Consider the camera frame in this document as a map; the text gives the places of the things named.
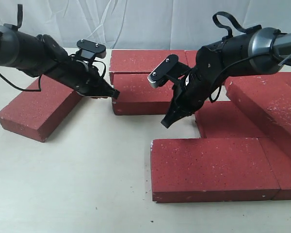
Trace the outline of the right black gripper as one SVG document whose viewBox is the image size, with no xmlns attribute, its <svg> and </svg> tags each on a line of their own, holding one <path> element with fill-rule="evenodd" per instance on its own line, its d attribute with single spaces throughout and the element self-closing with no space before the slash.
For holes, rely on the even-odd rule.
<svg viewBox="0 0 291 233">
<path fill-rule="evenodd" d="M 169 128 L 173 123 L 198 111 L 206 99 L 216 101 L 218 97 L 213 98 L 211 95 L 215 90 L 221 91 L 221 84 L 215 84 L 214 81 L 214 78 L 207 78 L 200 70 L 192 69 L 174 87 L 171 104 L 161 124 Z"/>
</svg>

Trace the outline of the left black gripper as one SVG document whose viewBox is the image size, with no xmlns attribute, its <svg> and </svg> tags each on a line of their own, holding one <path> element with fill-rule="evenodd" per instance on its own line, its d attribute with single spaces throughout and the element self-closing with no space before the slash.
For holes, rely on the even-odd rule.
<svg viewBox="0 0 291 233">
<path fill-rule="evenodd" d="M 46 76 L 92 99 L 118 99 L 120 91 L 103 81 L 99 69 L 74 54 L 46 59 Z"/>
</svg>

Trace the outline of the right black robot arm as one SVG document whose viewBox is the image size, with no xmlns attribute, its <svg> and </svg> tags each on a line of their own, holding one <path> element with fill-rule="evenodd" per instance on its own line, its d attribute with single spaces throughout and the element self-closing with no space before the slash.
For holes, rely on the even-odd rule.
<svg viewBox="0 0 291 233">
<path fill-rule="evenodd" d="M 228 77 L 270 75 L 291 66 L 291 33 L 263 28 L 202 46 L 194 67 L 179 62 L 175 54 L 162 65 L 162 77 L 174 84 L 170 107 L 161 121 L 169 128 L 198 111 L 206 100 L 217 101 L 212 94 L 221 91 Z"/>
</svg>

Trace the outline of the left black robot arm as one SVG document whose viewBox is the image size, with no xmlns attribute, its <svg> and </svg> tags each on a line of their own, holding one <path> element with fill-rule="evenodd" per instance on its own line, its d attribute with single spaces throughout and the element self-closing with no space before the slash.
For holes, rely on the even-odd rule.
<svg viewBox="0 0 291 233">
<path fill-rule="evenodd" d="M 91 98 L 118 98 L 120 92 L 94 66 L 95 58 L 106 56 L 106 47 L 81 39 L 79 50 L 68 54 L 50 35 L 32 36 L 15 25 L 0 26 L 0 67 L 11 67 L 30 77 L 45 75 L 79 95 Z"/>
</svg>

